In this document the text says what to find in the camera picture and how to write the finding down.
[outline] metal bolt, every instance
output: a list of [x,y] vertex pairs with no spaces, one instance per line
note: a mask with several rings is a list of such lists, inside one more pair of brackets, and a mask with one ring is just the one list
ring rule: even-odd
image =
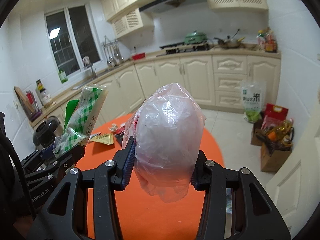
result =
[[250,173],[249,169],[247,169],[247,168],[242,168],[242,169],[241,169],[241,172],[242,172],[243,174],[246,174],[246,175],[248,175],[248,174]]
[[79,172],[79,169],[78,168],[72,168],[71,170],[70,170],[70,173],[71,174],[77,174]]
[[205,162],[205,164],[206,164],[207,166],[212,167],[212,166],[214,166],[214,161],[212,161],[212,160],[207,160],[207,161]]
[[115,162],[113,160],[108,160],[108,161],[106,161],[105,165],[108,167],[111,167],[111,166],[115,165]]

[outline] countertop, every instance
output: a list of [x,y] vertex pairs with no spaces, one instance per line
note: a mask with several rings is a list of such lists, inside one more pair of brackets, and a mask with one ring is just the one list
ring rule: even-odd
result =
[[[184,53],[178,53],[178,54],[169,54],[164,55],[165,50],[159,50],[151,53],[146,53],[146,57],[139,60],[128,60],[124,63],[122,63],[120,66],[116,67],[115,69],[106,72],[105,70],[99,71],[97,75],[101,75],[94,80],[92,80],[92,83],[98,83],[99,81],[129,67],[133,64],[137,63],[143,63],[148,61],[154,61],[154,60],[166,60],[170,58],[177,58],[177,57],[194,57],[194,56],[203,56],[203,55],[245,55],[245,56],[259,56],[259,57],[271,57],[271,58],[278,58],[281,59],[281,53],[268,53],[263,51],[257,51],[252,49],[222,49],[222,48],[212,48],[210,50],[204,50],[204,51],[193,51],[193,52],[184,52]],[[80,85],[85,80],[79,81],[77,84],[75,84],[72,87],[76,87],[77,85]],[[49,106],[47,109],[42,108],[42,115],[39,116],[35,121],[31,122],[29,121],[31,127],[35,127],[42,119],[47,117],[51,112],[56,110],[58,107],[60,107],[62,104],[70,100],[75,95],[81,93],[82,87],[77,90],[72,90],[71,88],[68,88],[63,93],[60,93],[59,95],[55,96],[52,101],[53,104]]]

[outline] tiled floor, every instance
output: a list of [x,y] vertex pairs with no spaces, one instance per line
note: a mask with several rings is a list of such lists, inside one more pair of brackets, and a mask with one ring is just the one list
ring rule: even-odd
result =
[[207,109],[202,112],[207,117],[206,129],[220,147],[225,168],[247,167],[265,187],[274,174],[260,171],[260,147],[250,144],[252,124],[244,120],[242,114]]

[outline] round table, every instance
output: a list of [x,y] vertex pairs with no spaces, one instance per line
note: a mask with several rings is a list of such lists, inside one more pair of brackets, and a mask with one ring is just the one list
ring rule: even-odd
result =
[[[131,115],[125,115],[105,123],[95,132],[108,133],[112,123],[120,126]],[[101,163],[110,160],[121,146],[115,141],[114,145],[89,143],[85,147],[84,157],[78,161],[77,167],[82,171],[97,168]],[[204,129],[200,150],[208,159],[224,166],[220,149]],[[93,228],[93,190],[88,194],[88,236],[94,238]],[[141,189],[138,178],[132,172],[129,185],[123,192],[116,191],[116,205],[124,240],[194,240],[201,216],[204,191],[197,192],[192,186],[188,194],[180,201],[164,203],[158,196],[150,196]]]

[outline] window frame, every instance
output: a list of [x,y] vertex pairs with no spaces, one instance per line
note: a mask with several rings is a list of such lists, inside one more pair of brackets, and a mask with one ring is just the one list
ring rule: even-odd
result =
[[[84,66],[83,66],[83,63],[82,63],[82,58],[81,58],[81,55],[80,55],[80,51],[78,49],[78,45],[76,43],[76,38],[75,38],[75,34],[73,32],[71,19],[70,19],[70,14],[69,14],[69,8],[80,7],[80,6],[85,6],[85,11],[87,13],[87,18],[88,18],[89,26],[90,26],[90,29],[91,29],[91,34],[92,34],[92,37],[93,37],[93,41],[94,41],[94,44],[96,46],[97,53],[98,53],[98,55],[100,57],[100,61],[97,61],[97,62],[93,63],[93,65],[92,65],[93,68],[97,68],[101,63],[105,62],[105,59],[104,59],[104,56],[103,56],[103,53],[102,53],[102,50],[101,50],[101,44],[99,42],[99,38],[98,38],[98,35],[97,35],[97,30],[96,30],[95,24],[94,24],[93,19],[92,19],[92,13],[91,13],[90,5],[87,4],[87,3],[85,3],[85,4],[77,4],[77,5],[74,5],[74,6],[64,7],[64,8],[61,8],[61,9],[58,9],[58,10],[54,10],[54,11],[51,11],[51,12],[48,12],[48,13],[44,14],[45,28],[46,28],[46,30],[48,30],[46,17],[50,16],[50,15],[53,15],[53,14],[56,14],[56,13],[59,13],[59,12],[64,12],[64,16],[65,16],[66,24],[67,24],[67,29],[68,29],[69,36],[70,36],[70,42],[71,42],[73,51],[75,53],[75,57],[76,57],[77,63],[79,65],[79,69],[77,71],[75,71],[75,72],[71,73],[70,75],[68,75],[68,80],[70,78],[80,74],[80,73],[84,73],[84,72],[90,70],[90,69],[84,69]],[[48,38],[48,43],[49,43],[49,46],[50,46],[51,56],[52,56],[52,59],[54,61],[54,65],[56,67],[57,72],[59,73],[59,68],[58,68],[58,65],[57,65],[57,61],[54,58],[54,54],[53,54],[53,51],[52,51],[52,47],[51,47],[51,43],[50,43],[50,39],[49,39],[49,32],[48,31],[47,31],[47,38]]]

